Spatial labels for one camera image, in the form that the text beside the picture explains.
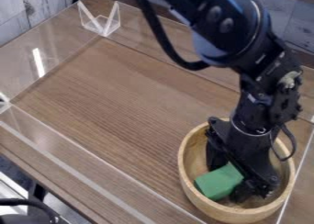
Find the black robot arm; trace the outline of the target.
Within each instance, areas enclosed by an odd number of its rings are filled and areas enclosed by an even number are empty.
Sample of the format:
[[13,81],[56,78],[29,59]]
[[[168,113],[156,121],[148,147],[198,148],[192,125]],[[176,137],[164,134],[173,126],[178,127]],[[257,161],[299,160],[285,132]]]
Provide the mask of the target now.
[[269,156],[279,132],[297,118],[301,68],[289,48],[271,28],[271,18],[257,0],[164,0],[190,29],[197,62],[239,74],[240,97],[227,120],[208,118],[205,163],[215,173],[229,166],[239,178],[227,196],[241,203],[268,197],[280,185]]

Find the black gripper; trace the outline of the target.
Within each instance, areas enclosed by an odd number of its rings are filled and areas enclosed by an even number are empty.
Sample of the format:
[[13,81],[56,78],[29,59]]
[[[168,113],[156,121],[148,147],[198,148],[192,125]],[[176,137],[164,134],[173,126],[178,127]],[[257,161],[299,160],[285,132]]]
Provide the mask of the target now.
[[231,201],[243,203],[252,196],[269,196],[280,185],[269,160],[271,132],[251,134],[236,127],[232,119],[209,117],[207,123],[207,169],[213,171],[229,162],[244,177],[231,191]]

